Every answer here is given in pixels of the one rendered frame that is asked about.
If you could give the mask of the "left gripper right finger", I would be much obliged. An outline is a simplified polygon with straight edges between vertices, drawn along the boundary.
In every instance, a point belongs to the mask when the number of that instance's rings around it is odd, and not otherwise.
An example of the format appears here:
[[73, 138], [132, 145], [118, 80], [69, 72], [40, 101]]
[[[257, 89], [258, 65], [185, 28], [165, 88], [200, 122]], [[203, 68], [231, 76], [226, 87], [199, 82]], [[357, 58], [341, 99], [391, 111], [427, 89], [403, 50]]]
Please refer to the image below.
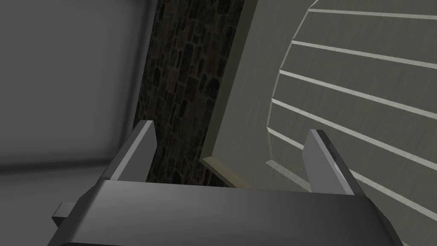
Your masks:
[[321, 129], [310, 129], [302, 151], [312, 192], [365, 196], [333, 143]]

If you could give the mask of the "grey-green panelled door leaf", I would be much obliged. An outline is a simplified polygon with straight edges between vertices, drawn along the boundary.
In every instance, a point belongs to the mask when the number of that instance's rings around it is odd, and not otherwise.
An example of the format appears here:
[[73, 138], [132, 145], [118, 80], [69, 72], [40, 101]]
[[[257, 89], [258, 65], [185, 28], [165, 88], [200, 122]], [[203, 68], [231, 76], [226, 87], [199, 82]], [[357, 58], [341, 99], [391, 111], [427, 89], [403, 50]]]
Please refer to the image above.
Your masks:
[[404, 246], [437, 246], [437, 0], [245, 0], [201, 161], [312, 191], [323, 130]]

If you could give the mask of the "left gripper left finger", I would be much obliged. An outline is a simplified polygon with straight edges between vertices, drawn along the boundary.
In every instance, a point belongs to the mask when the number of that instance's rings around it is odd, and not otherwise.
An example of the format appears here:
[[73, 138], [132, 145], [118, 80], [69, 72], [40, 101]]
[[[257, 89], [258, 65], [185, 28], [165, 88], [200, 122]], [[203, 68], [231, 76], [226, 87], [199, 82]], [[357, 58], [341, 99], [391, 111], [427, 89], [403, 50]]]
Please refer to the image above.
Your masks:
[[145, 182], [156, 148], [154, 121], [139, 121], [99, 180]]

